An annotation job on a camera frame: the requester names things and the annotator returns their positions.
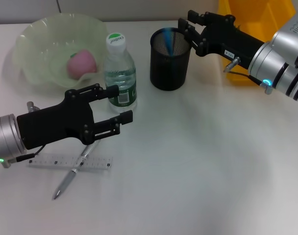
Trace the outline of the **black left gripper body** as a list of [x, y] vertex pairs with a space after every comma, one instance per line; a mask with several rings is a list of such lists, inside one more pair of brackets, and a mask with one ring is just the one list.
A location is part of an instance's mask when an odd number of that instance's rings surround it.
[[64, 100], [48, 108], [17, 116], [26, 149], [31, 150], [66, 138], [76, 138], [84, 145], [92, 144], [94, 118], [90, 102], [93, 90], [68, 90]]

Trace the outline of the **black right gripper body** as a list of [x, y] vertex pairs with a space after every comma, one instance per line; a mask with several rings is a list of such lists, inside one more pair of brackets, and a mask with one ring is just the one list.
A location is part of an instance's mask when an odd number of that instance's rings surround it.
[[232, 15], [200, 15], [197, 24], [204, 26], [196, 54], [204, 57], [218, 54], [230, 61], [238, 57], [239, 66], [248, 69], [254, 55], [264, 42], [234, 26]]

